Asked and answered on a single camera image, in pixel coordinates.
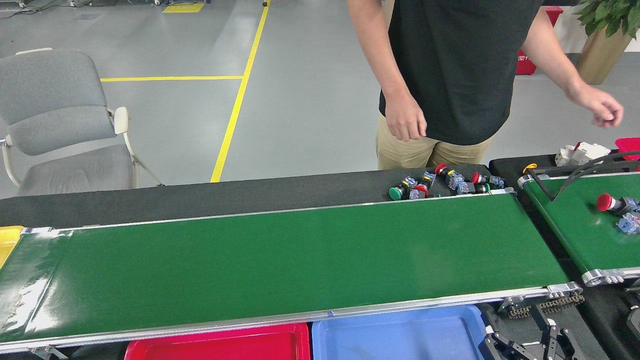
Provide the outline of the person's right hand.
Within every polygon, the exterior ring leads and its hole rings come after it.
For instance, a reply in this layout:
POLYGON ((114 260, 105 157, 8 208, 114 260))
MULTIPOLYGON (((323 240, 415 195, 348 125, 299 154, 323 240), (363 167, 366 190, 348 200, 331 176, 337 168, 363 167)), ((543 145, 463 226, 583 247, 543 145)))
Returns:
POLYGON ((384 89, 385 117, 390 133, 399 141, 418 141, 426 137, 423 110, 406 88, 384 89))

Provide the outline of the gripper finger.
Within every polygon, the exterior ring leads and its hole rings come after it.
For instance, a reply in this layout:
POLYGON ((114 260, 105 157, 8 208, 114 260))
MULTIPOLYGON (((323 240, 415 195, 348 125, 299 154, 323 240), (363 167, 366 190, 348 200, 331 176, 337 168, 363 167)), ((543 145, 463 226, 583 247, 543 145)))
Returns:
POLYGON ((544 360, 585 360, 574 333, 548 319, 541 305, 531 308, 531 316, 542 332, 539 343, 544 360))
POLYGON ((528 351, 523 344, 496 332, 492 327, 486 328, 486 335, 478 345, 485 360, 536 360, 537 356, 528 351))

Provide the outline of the person's left hand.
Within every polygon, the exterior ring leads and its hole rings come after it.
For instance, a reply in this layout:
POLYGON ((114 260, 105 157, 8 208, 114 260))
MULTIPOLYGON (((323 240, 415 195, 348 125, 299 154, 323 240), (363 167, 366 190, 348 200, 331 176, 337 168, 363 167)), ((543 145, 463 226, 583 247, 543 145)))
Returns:
POLYGON ((615 98, 601 89, 579 81, 567 88, 569 100, 592 114, 592 124, 599 128, 618 127, 624 118, 624 107, 615 98))

